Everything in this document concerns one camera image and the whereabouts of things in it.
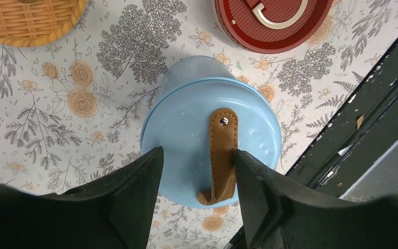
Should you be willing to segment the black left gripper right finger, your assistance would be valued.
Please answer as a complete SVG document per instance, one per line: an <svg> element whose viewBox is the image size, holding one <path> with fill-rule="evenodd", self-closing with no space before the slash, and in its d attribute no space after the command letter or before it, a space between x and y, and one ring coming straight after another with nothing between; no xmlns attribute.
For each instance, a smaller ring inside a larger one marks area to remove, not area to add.
<svg viewBox="0 0 398 249"><path fill-rule="evenodd" d="M350 202L234 156L248 248L398 248L398 195Z"/></svg>

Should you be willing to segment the light blue cup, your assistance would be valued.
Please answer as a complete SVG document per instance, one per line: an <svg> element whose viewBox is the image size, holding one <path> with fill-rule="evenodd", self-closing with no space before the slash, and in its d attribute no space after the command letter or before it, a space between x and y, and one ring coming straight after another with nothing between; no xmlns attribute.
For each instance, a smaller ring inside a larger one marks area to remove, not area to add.
<svg viewBox="0 0 398 249"><path fill-rule="evenodd" d="M235 76L217 59L208 56L190 56L174 64L165 74L160 94L165 95L187 83L204 78L233 78Z"/></svg>

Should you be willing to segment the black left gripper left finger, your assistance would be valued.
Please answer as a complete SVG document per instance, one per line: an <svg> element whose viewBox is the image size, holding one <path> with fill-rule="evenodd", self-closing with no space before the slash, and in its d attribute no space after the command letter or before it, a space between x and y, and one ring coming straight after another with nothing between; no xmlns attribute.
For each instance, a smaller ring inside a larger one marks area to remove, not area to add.
<svg viewBox="0 0 398 249"><path fill-rule="evenodd" d="M157 147L60 195L0 184L0 248L145 248L163 162Z"/></svg>

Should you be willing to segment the light blue lid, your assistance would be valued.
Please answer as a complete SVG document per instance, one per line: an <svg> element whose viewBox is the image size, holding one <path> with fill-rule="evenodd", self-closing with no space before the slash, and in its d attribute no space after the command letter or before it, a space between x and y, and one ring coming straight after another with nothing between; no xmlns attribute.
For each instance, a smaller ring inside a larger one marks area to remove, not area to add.
<svg viewBox="0 0 398 249"><path fill-rule="evenodd" d="M141 131L142 153L163 148L159 191L171 201L203 207L196 196L210 189L212 183L209 118L223 107L238 117L238 148L276 168L281 131L267 100L250 85L233 78L189 80L161 93Z"/></svg>

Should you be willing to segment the dark red lid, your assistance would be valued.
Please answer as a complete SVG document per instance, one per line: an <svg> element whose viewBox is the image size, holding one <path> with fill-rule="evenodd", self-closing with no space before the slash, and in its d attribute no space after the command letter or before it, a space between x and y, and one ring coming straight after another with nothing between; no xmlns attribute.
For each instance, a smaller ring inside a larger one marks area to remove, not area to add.
<svg viewBox="0 0 398 249"><path fill-rule="evenodd" d="M220 28L252 52L276 54L307 41L321 26L329 0L214 0Z"/></svg>

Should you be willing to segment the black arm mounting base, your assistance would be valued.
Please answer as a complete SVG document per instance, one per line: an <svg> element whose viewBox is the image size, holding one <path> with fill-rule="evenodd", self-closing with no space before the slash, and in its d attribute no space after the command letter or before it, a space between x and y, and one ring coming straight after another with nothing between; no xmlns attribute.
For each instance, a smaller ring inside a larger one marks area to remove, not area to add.
<svg viewBox="0 0 398 249"><path fill-rule="evenodd" d="M341 196L398 140L398 39L291 170L282 174L310 189ZM248 248L244 225L231 248Z"/></svg>

